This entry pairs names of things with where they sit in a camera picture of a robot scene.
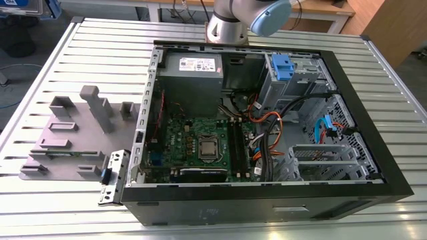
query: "small green circuit board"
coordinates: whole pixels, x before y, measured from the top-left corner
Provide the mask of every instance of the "small green circuit board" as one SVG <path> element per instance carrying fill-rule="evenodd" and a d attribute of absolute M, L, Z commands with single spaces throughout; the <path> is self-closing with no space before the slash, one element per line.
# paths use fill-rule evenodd
<path fill-rule="evenodd" d="M 230 174 L 230 156 L 228 146 L 228 121 L 204 118 L 169 119 L 165 131 L 165 146 L 161 166 L 188 168 L 217 168 L 228 170 L 228 182 L 250 182 L 249 178 L 236 177 Z M 253 124 L 241 123 L 244 136 L 253 132 Z M 200 159 L 198 141 L 212 139 L 217 143 L 217 158 Z"/>

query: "metal table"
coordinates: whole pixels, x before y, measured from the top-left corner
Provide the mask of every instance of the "metal table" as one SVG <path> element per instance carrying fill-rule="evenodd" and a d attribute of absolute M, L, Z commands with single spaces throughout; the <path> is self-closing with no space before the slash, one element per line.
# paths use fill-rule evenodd
<path fill-rule="evenodd" d="M 22 181 L 18 169 L 53 96 L 138 103 L 152 41 L 204 41 L 204 26 L 86 18 L 70 23 L 0 136 L 0 237 L 93 239 L 420 239 L 427 236 L 427 115 L 369 41 L 350 35 L 249 33 L 249 44 L 334 52 L 414 195 L 334 221 L 144 227 L 124 207 L 97 207 L 97 182 Z"/>

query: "cable on floor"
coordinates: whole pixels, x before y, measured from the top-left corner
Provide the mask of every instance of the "cable on floor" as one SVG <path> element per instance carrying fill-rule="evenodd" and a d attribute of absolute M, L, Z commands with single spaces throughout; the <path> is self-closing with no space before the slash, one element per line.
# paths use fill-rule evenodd
<path fill-rule="evenodd" d="M 0 109 L 6 109 L 6 108 L 13 107 L 14 105 L 17 105 L 20 103 L 21 103 L 21 101 L 18 101 L 18 102 L 16 102 L 16 103 L 13 103 L 10 105 L 6 105 L 6 106 L 0 106 Z"/>
<path fill-rule="evenodd" d="M 17 67 L 17 66 L 36 66 L 36 67 L 40 67 L 40 68 L 42 68 L 42 66 L 41 65 L 37 65 L 37 64 L 29 64 L 29 63 L 18 63 L 18 64 L 11 64 L 11 65 L 7 65 L 7 66 L 3 66 L 3 67 L 0 67 L 0 70 L 2 70 L 2 69 L 7 69 L 7 68 L 10 68 L 10 67 Z"/>

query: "cpu socket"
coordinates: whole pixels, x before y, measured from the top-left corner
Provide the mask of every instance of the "cpu socket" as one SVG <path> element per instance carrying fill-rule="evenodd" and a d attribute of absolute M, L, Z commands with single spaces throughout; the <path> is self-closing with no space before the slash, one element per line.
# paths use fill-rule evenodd
<path fill-rule="evenodd" d="M 218 159 L 218 138 L 214 135 L 198 136 L 198 159 L 204 163 L 213 163 Z"/>

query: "white label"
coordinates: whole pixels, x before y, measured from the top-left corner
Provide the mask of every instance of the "white label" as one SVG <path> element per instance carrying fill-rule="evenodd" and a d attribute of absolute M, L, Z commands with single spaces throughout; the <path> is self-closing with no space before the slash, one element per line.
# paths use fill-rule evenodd
<path fill-rule="evenodd" d="M 17 5 L 16 1 L 14 0 L 3 0 L 3 3 L 6 5 Z"/>
<path fill-rule="evenodd" d="M 261 109 L 261 105 L 258 104 L 257 101 L 253 102 L 253 106 L 254 106 L 257 109 Z"/>
<path fill-rule="evenodd" d="M 260 169 L 258 167 L 256 167 L 256 168 L 253 169 L 253 174 L 254 174 L 254 175 L 261 175 L 261 169 Z"/>
<path fill-rule="evenodd" d="M 181 58 L 178 60 L 180 71 L 214 72 L 213 58 Z"/>

